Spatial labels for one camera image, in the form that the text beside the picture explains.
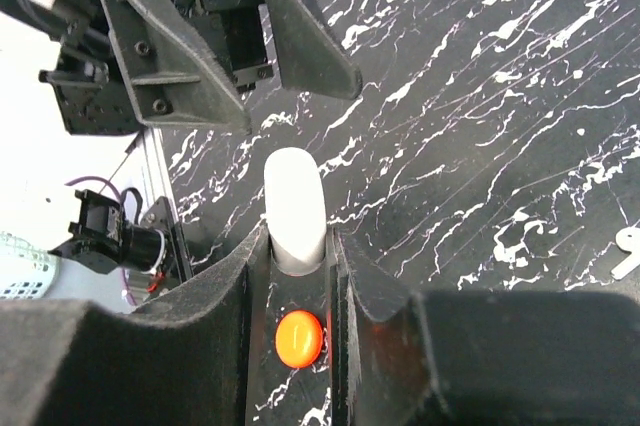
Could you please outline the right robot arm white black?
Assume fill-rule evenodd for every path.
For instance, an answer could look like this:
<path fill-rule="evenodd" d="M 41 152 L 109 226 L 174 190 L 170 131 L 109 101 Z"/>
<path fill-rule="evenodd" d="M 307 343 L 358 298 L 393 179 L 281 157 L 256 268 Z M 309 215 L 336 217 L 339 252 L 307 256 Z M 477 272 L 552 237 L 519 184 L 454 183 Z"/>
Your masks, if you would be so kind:
<path fill-rule="evenodd" d="M 177 272 L 115 314 L 78 301 L 1 305 L 5 425 L 246 425 L 266 343 L 272 243 L 255 228 L 193 274 L 168 216 L 130 223 L 75 192 L 53 254 L 98 272 Z M 289 279 L 320 316 L 335 425 L 635 425 L 639 307 L 602 292 L 412 293 L 331 231 L 325 263 Z"/>

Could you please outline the white earbud charging case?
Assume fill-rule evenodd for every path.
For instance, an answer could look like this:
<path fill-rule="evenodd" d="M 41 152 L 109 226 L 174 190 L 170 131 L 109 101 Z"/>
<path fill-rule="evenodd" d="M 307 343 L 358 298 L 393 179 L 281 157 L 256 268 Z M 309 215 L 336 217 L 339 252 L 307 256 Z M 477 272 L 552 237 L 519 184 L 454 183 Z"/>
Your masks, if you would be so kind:
<path fill-rule="evenodd" d="M 265 218 L 272 254 L 286 275 L 301 277 L 324 260 L 327 218 L 318 166 L 307 151 L 286 147 L 264 166 Z"/>

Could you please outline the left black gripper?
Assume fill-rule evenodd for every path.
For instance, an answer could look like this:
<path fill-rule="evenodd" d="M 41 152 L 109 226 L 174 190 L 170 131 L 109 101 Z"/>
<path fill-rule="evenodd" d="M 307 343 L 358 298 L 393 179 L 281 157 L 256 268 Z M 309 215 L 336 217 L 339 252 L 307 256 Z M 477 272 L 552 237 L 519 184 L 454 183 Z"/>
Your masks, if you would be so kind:
<path fill-rule="evenodd" d="M 243 95 L 273 74 L 264 0 L 1 0 L 60 47 L 38 79 L 65 130 L 125 136 L 146 128 L 248 134 Z"/>

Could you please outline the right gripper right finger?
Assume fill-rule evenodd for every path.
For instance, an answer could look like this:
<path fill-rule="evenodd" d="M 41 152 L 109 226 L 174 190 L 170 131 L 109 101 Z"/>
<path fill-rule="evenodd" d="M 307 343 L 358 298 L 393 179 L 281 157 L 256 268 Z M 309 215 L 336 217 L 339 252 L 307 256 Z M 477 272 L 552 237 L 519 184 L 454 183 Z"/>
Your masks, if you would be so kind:
<path fill-rule="evenodd" d="M 635 425 L 639 307 L 605 292 L 412 291 L 327 235 L 336 425 Z"/>

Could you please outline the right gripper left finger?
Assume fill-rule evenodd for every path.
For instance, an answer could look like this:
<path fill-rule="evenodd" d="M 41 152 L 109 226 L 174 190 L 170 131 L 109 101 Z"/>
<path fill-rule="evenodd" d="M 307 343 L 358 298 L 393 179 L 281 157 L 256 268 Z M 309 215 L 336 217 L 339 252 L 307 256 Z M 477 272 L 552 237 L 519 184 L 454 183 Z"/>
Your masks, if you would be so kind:
<path fill-rule="evenodd" d="M 258 226 L 222 261 L 129 314 L 82 300 L 1 305 L 5 425 L 241 425 Z"/>

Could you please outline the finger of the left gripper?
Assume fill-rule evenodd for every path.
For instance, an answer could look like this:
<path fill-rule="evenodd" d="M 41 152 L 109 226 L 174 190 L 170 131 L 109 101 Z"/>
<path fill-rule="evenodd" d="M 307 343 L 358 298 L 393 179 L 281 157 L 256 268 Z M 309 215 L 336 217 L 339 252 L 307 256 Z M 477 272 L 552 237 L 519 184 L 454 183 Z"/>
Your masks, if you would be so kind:
<path fill-rule="evenodd" d="M 283 88 L 338 99 L 361 94 L 361 71 L 331 31 L 317 0 L 265 3 Z"/>

